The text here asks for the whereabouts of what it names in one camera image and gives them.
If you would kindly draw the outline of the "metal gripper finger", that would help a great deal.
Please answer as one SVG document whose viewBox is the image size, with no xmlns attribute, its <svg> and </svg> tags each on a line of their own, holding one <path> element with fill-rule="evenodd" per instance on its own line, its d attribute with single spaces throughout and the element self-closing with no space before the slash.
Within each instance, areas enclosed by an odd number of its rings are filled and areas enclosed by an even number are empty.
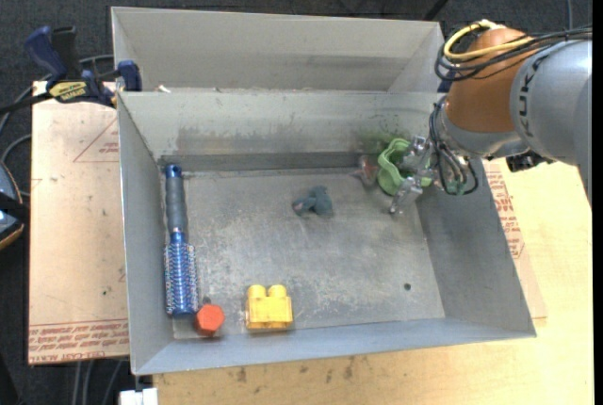
<svg viewBox="0 0 603 405">
<path fill-rule="evenodd" d="M 421 136 L 414 136 L 407 149 L 402 153 L 399 170 L 421 171 L 429 166 L 431 159 L 431 144 Z"/>
<path fill-rule="evenodd" d="M 411 206 L 423 194 L 421 179 L 418 177 L 407 177 L 394 194 L 389 206 L 390 214 L 402 213 Z"/>
</svg>

